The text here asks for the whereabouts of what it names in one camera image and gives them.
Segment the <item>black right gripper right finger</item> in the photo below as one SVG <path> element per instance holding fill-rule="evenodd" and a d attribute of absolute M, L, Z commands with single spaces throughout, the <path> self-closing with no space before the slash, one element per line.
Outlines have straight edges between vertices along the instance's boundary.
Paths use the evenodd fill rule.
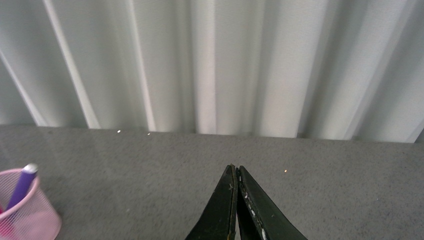
<path fill-rule="evenodd" d="M 237 217 L 242 240 L 305 240 L 244 166 L 238 177 Z"/>

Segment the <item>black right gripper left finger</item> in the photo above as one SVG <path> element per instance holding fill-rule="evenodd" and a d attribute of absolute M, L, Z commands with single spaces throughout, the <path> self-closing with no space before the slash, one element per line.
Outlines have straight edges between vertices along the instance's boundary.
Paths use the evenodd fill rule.
<path fill-rule="evenodd" d="M 187 240 L 233 240 L 236 235 L 238 180 L 236 167 L 227 165 Z"/>

